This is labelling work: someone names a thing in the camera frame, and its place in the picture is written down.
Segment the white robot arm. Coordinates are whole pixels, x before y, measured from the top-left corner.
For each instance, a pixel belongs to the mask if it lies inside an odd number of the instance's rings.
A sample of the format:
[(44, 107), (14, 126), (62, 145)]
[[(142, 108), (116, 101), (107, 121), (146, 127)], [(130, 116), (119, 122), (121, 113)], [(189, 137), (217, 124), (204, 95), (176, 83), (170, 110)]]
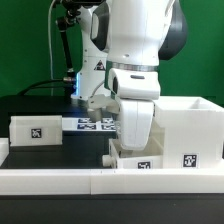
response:
[(73, 93), (89, 112), (114, 115), (119, 143), (145, 148), (154, 102), (161, 87), (161, 60), (186, 43), (187, 23), (179, 0), (102, 0), (80, 8), (83, 65)]

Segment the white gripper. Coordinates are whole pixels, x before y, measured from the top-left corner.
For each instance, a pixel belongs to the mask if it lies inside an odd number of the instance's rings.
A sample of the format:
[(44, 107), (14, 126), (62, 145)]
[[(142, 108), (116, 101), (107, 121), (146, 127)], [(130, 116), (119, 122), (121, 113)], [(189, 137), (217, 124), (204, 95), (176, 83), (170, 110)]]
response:
[(154, 101), (160, 97), (158, 73), (112, 68), (108, 87), (114, 94), (115, 127), (125, 150), (143, 150), (148, 142)]

